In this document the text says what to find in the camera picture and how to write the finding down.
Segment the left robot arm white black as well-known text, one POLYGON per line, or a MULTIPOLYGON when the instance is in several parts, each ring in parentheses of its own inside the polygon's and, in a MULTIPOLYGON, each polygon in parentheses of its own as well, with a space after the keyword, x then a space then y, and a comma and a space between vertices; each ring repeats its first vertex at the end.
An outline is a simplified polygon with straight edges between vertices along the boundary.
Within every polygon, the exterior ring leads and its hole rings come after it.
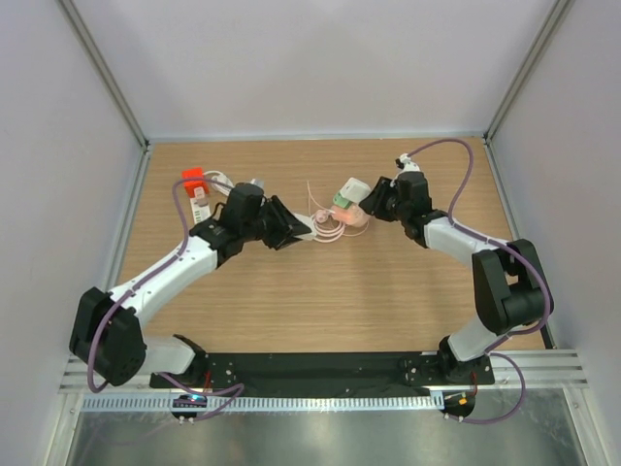
POLYGON ((259 241, 281 250, 316 235, 310 217, 292 213, 254 183, 237 184, 217 213, 182 230, 181 242, 137 277, 111 290, 92 287, 82 295, 69 350, 85 363, 92 392, 139 375, 149 375, 155 387, 203 383, 209 371, 206 352, 181 335, 147 338, 147 324, 246 243, 259 241))

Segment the pink usb charger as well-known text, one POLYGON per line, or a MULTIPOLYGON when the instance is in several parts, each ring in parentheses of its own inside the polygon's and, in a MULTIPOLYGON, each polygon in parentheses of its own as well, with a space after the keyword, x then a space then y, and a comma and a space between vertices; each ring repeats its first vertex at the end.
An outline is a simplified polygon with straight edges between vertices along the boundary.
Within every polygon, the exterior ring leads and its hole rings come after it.
POLYGON ((342 223, 348 223, 349 221, 349 211, 348 209, 343 209, 339 206, 332 206, 330 209, 331 217, 335 221, 339 221, 342 223))

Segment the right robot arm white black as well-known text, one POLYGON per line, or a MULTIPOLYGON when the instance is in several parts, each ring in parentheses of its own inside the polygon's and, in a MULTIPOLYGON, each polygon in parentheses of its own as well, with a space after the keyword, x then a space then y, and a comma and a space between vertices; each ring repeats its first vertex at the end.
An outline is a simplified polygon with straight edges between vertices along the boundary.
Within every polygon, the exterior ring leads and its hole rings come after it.
POLYGON ((444 382, 467 380, 490 350, 545 324, 553 312, 534 244, 485 236, 435 209, 423 173, 379 178, 359 206, 376 219, 399 222, 420 247, 443 252, 472 270, 474 317, 439 343, 437 371, 444 382))

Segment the pink round socket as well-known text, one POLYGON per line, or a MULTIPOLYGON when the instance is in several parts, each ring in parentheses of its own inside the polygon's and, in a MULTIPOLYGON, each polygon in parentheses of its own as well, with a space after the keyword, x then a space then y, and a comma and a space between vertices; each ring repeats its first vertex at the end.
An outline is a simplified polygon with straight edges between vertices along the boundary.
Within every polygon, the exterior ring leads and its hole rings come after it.
POLYGON ((349 206, 348 211, 349 221, 348 223, 344 223, 346 226, 361 228, 368 223, 370 216, 367 215, 357 204, 352 203, 349 206))

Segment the green usb charger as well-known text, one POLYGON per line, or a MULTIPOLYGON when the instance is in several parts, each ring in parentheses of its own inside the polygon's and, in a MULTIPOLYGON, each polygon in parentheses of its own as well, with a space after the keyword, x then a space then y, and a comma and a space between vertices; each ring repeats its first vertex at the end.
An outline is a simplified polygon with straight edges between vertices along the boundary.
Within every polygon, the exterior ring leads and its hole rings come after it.
POLYGON ((332 202, 334 208, 343 210, 347 210, 351 205, 351 201, 343 197, 339 191, 334 195, 332 202))

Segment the white charger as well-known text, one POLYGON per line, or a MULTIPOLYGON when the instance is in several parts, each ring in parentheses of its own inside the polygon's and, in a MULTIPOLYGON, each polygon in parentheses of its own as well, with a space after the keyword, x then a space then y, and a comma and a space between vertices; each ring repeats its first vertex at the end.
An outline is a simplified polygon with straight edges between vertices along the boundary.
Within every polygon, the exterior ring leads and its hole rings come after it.
POLYGON ((372 189, 366 183, 353 177, 349 178, 340 189, 343 199, 356 204, 363 201, 371 192, 372 189))
POLYGON ((295 223, 293 226, 293 236, 303 241, 311 241, 316 237, 316 228, 311 217, 302 214, 294 214, 295 223))

